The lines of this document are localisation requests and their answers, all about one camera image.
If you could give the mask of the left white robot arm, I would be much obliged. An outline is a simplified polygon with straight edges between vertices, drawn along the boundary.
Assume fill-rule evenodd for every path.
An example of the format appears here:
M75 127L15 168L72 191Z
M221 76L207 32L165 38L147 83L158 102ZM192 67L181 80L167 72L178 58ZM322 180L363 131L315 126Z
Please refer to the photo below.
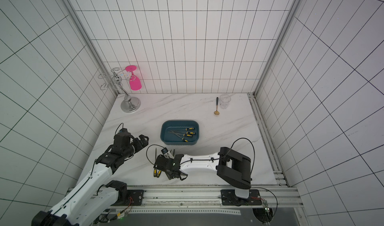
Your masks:
M114 136L114 142L93 163L92 169L59 203L49 211L38 212L33 226L89 226L112 205L133 203L127 184L110 177L135 153L147 147L149 137L135 138L126 128Z

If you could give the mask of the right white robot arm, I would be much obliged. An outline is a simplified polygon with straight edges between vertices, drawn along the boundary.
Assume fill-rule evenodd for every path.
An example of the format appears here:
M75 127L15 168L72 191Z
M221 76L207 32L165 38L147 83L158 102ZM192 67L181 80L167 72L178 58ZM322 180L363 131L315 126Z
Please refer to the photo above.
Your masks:
M250 197L251 159L228 147L221 147L219 152L203 156L159 155L154 169L166 173L170 180L182 181L191 173L213 172L235 188L236 197Z

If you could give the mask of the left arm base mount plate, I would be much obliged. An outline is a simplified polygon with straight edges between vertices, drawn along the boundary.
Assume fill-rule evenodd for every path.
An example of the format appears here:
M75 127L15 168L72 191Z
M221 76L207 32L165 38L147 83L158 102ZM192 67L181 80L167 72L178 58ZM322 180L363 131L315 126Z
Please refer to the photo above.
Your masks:
M131 206L141 206L144 198L144 192L144 190L127 190L123 193L122 205L125 207L129 204L131 204Z

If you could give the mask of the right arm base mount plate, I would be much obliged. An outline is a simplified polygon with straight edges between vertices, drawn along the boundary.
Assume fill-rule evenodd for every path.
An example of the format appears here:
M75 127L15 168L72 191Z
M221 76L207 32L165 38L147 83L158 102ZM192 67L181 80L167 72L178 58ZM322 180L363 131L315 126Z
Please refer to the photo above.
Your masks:
M259 190L229 189L221 190L223 206L261 206L263 200Z

